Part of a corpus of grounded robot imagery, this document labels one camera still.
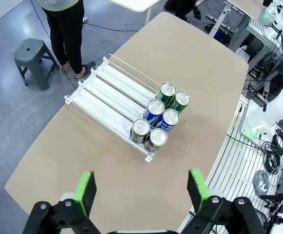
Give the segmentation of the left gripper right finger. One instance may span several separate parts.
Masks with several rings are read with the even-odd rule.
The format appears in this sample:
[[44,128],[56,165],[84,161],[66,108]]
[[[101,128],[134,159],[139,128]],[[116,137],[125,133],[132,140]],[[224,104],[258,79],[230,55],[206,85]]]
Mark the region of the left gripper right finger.
[[211,195],[199,169],[189,170],[187,190],[195,215],[182,234],[208,234],[214,226],[224,226],[230,234],[264,234],[264,228],[247,197],[228,201]]

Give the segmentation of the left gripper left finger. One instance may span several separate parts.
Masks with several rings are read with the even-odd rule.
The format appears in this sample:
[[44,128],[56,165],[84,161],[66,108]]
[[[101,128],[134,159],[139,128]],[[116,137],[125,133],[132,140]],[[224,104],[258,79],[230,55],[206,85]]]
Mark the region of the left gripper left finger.
[[97,188],[93,171],[84,171],[74,195],[51,205],[36,202],[24,227],[24,234],[59,234],[72,229],[75,234],[98,234],[89,219]]

